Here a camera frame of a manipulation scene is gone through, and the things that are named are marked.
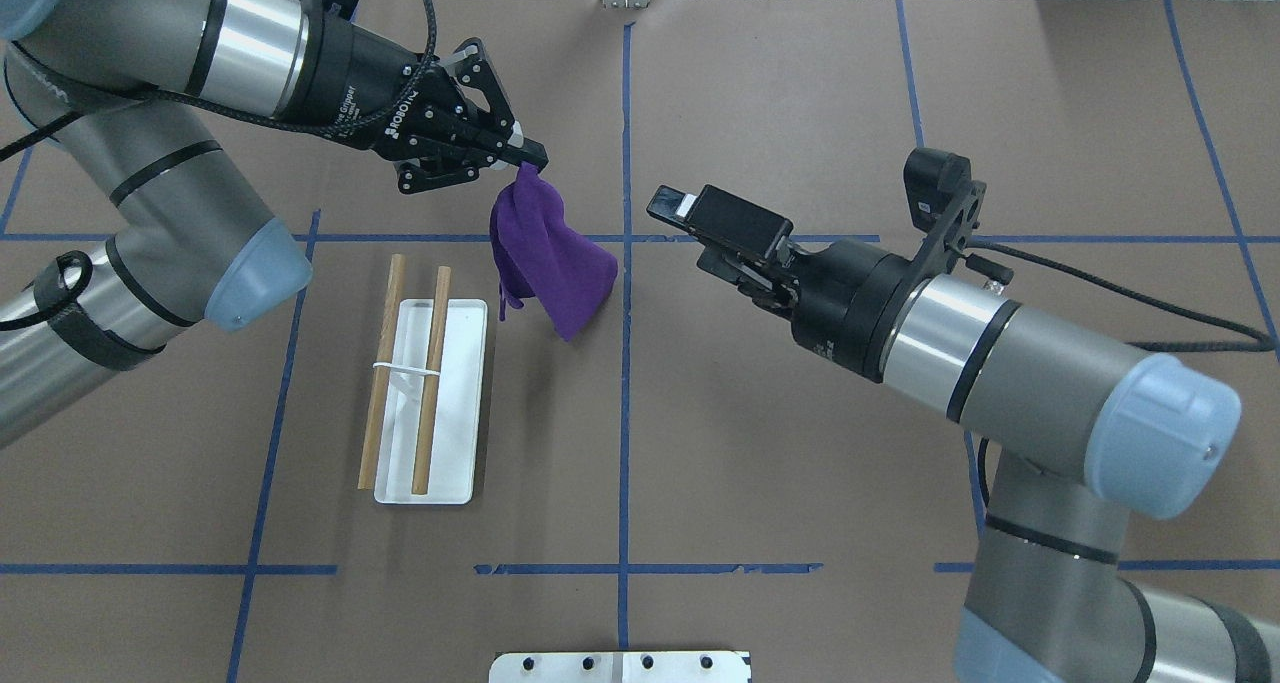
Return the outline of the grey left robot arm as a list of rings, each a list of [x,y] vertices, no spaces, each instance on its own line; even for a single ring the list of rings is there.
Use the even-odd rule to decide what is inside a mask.
[[[3,304],[3,443],[210,320],[238,331],[308,285],[285,223],[197,116],[371,151],[417,194],[545,168],[481,40],[402,49],[358,0],[3,0],[3,86],[125,219]]]

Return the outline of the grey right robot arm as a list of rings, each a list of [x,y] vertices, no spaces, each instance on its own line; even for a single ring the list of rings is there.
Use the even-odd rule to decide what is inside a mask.
[[[911,260],[850,238],[809,253],[788,219],[713,185],[662,185],[648,212],[801,347],[1001,446],[959,680],[1275,682],[1276,624],[1117,574],[1130,515],[1185,512],[1216,472],[1236,391],[952,276],[984,191],[914,191],[925,240]]]

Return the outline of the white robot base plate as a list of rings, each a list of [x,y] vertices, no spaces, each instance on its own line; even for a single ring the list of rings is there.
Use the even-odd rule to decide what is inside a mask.
[[[511,652],[489,682],[751,682],[750,654],[730,650]]]

